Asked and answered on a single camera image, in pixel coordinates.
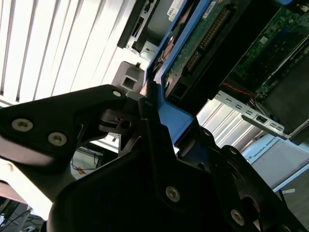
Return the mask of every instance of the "floor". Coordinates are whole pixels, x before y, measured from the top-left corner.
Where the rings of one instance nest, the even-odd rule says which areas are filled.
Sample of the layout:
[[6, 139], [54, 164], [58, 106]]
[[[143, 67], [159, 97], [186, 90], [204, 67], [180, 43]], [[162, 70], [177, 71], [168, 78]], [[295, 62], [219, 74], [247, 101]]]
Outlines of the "floor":
[[282, 190], [295, 189], [284, 194], [288, 208], [309, 231], [309, 170], [297, 177]]

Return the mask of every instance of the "green circuit board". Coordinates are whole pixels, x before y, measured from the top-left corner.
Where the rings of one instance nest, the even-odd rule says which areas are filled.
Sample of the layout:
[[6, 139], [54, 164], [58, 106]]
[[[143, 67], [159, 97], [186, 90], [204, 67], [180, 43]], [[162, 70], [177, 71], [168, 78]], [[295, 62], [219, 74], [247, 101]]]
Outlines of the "green circuit board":
[[213, 23], [224, 8], [225, 1], [220, 1], [220, 3], [218, 1], [212, 1], [210, 3], [203, 17], [190, 35], [190, 38], [172, 64], [166, 75], [166, 81], [172, 82], [174, 75], [181, 75], [185, 66], [190, 61], [194, 62], [198, 58], [198, 55], [196, 56], [194, 52], [203, 43], [205, 35], [210, 31]]
[[309, 14], [295, 14], [281, 7], [233, 69], [230, 78], [257, 99], [264, 98], [279, 82], [272, 78], [280, 65], [309, 34]]

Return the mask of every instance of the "red wire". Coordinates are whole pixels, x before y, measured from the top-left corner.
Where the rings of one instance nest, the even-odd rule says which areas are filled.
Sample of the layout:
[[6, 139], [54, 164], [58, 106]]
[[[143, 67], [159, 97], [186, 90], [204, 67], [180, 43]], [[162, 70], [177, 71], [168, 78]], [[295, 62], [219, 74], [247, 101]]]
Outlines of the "red wire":
[[231, 84], [229, 84], [229, 83], [227, 83], [227, 82], [224, 82], [223, 85], [224, 85], [224, 86], [228, 86], [228, 87], [230, 87], [231, 89], [233, 89], [233, 90], [235, 90], [235, 91], [237, 91], [237, 92], [239, 92], [239, 93], [242, 93], [242, 94], [248, 95], [248, 96], [250, 96], [250, 97], [253, 97], [253, 95], [252, 95], [251, 93], [247, 93], [247, 92], [245, 92], [245, 91], [243, 91], [243, 90], [241, 90], [241, 89], [239, 89], [239, 88], [236, 88], [235, 86], [232, 86]]

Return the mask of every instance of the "circuit board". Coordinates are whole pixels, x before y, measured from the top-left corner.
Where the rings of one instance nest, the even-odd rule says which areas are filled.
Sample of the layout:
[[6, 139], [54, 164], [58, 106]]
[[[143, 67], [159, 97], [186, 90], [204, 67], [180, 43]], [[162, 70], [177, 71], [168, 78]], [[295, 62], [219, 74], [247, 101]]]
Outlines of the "circuit board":
[[229, 78], [255, 93], [257, 99], [279, 82], [278, 67], [309, 34], [309, 14], [295, 14], [281, 7], [233, 69]]
[[184, 71], [189, 72], [193, 69], [221, 24], [228, 17], [230, 12], [226, 9], [226, 4], [229, 2], [230, 0], [210, 2], [203, 17], [167, 73], [167, 83], [173, 82], [175, 76], [181, 76]]

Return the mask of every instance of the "metal sheet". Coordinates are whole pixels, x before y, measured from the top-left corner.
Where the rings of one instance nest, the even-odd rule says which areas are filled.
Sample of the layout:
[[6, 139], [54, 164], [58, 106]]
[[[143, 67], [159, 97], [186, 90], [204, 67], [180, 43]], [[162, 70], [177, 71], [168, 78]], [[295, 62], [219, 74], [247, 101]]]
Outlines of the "metal sheet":
[[232, 145], [242, 150], [261, 130], [241, 118], [241, 113], [214, 99], [198, 113], [201, 126], [214, 136], [219, 147]]

